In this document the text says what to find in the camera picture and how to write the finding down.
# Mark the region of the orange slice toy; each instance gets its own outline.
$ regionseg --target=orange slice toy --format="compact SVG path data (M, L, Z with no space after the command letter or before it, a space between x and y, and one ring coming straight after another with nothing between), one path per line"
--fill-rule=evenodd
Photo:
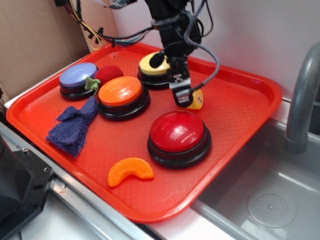
M119 185L129 175L140 179L153 179L154 172L145 160L138 157L129 157L118 161L109 171L107 183L110 188Z

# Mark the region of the sink basin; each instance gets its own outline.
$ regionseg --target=sink basin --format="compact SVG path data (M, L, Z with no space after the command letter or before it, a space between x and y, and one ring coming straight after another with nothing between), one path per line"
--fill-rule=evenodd
M286 125L270 119L198 197L192 208L235 239L318 240L320 139L284 150Z

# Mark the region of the white wall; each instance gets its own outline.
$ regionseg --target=white wall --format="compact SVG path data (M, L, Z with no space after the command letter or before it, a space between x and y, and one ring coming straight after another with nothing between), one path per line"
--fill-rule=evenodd
M290 98L304 57L320 41L320 1L209 0L209 5L215 27L202 40L203 45L217 55L222 65L276 81L283 95ZM150 26L144 0L114 10L113 16L120 36ZM209 29L206 9L200 19ZM143 42L162 46L155 30ZM213 61L200 49L192 55Z

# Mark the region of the red tray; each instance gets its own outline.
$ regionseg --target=red tray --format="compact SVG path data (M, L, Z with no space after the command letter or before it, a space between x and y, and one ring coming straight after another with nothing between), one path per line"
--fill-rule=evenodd
M117 65L125 75L136 77L140 60L158 50L141 43L123 48L106 46L75 64L90 62L98 68ZM215 69L215 64L192 57L188 65L193 86ZM216 78L202 89L201 110L177 107L168 89L150 90L150 106L133 119L114 122L98 114L89 126L84 148L73 158L46 141L48 131L57 124L55 119L64 109L68 106L80 109L86 101L62 98L60 74L16 100L7 111L7 120L90 190L138 223L159 222L190 206L282 101L281 90L275 82L222 66ZM212 135L208 157L187 169L161 167L153 162L147 149L152 123L176 110L196 113ZM109 188L110 168L129 157L145 159L154 171L154 179L129 176L117 187Z

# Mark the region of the red plush toy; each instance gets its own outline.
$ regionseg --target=red plush toy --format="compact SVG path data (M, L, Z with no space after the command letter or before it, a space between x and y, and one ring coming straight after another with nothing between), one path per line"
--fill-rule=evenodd
M100 86L103 86L106 82L123 75L124 73L118 66L106 65L96 72L94 78L99 79L101 81Z
M103 66L96 72L94 76L95 79L92 79L88 76L86 77L84 89L93 90L93 96L96 96L99 91L99 86L101 87L106 82L122 76L124 76L124 73L119 67L114 65Z

